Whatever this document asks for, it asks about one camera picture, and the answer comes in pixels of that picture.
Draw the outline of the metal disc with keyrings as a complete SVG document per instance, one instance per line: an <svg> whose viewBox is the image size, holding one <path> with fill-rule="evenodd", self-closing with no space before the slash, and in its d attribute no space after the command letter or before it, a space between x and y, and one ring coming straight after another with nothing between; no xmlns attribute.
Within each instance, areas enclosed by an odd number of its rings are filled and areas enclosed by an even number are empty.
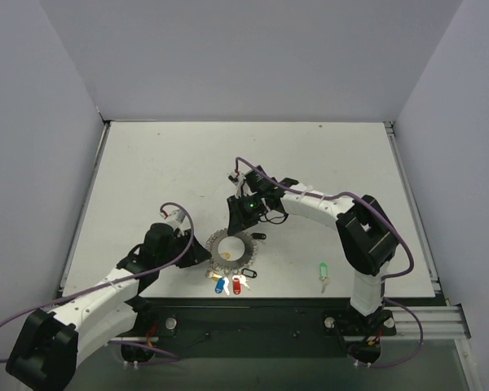
<svg viewBox="0 0 489 391"><path fill-rule="evenodd" d="M230 236L226 229L213 233L208 238L205 247L211 252L210 269L226 276L239 274L243 268L251 267L258 252L258 245L251 234L244 231ZM229 260L219 256L224 252L231 254Z"/></svg>

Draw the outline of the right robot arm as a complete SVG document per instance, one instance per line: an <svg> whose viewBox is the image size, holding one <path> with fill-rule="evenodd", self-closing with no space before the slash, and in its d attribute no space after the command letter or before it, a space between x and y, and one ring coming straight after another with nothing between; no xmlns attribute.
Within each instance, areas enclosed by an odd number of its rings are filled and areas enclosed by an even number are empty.
<svg viewBox="0 0 489 391"><path fill-rule="evenodd" d="M385 214L377 201L365 195L361 201L341 196L327 200L321 192L291 178L279 186L260 180L248 195L227 198L227 233L236 235L256 226L271 211L305 217L337 230L346 260L355 270L350 306L365 318L379 312L383 302L383 276L394 257L398 240L373 211Z"/></svg>

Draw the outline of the green tagged key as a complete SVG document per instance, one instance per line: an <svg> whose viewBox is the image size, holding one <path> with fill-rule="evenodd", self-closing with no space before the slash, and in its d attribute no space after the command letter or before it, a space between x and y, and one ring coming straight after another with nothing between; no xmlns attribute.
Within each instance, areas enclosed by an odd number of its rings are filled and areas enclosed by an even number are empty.
<svg viewBox="0 0 489 391"><path fill-rule="evenodd" d="M326 288L329 285L328 265L324 262L319 264L319 280L321 282L321 293L325 294Z"/></svg>

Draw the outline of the red tagged key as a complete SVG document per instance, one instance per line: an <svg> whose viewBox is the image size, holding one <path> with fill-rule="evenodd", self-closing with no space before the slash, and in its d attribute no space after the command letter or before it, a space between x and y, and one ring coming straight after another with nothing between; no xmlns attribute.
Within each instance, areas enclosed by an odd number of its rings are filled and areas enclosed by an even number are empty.
<svg viewBox="0 0 489 391"><path fill-rule="evenodd" d="M232 291L235 295L240 295L242 288L250 289L248 279L244 275L234 275L231 279Z"/></svg>

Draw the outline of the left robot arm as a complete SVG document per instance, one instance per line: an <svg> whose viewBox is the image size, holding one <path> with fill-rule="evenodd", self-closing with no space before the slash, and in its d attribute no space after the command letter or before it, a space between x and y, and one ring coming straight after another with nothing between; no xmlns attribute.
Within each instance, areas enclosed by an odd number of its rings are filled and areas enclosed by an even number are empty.
<svg viewBox="0 0 489 391"><path fill-rule="evenodd" d="M63 390L78 366L112 338L144 334L151 315L140 293L168 266L188 268L211 258L191 230L155 223L141 244L86 293L50 310L35 310L24 322L6 371L33 390Z"/></svg>

